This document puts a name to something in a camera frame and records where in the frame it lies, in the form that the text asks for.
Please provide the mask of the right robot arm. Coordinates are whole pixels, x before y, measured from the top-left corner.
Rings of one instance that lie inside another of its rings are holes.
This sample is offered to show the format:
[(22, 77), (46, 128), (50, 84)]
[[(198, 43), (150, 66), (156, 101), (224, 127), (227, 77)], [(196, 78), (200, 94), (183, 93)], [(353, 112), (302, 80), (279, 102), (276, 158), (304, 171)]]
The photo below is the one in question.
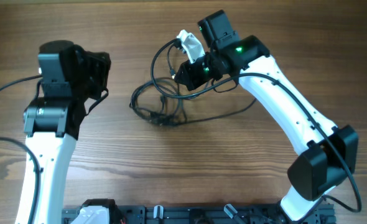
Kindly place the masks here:
[(241, 39), (224, 11), (198, 23), (203, 41), (180, 31), (177, 47), (187, 54), (173, 76), (194, 91), (206, 82), (220, 84), (229, 75), (257, 99), (283, 129), (297, 154), (287, 176), (291, 187), (268, 219), (301, 223), (330, 191), (353, 181), (358, 135), (351, 126), (339, 128), (319, 113), (285, 77), (269, 49), (255, 36)]

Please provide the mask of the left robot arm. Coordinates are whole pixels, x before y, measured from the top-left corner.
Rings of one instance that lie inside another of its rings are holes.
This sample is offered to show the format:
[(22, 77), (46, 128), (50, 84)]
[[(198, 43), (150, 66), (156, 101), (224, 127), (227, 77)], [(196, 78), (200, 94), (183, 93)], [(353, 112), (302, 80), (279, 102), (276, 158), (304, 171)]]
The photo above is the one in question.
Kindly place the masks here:
[(42, 96), (24, 111), (26, 169), (16, 223), (58, 223), (80, 125), (108, 96), (111, 59), (69, 40), (40, 46)]

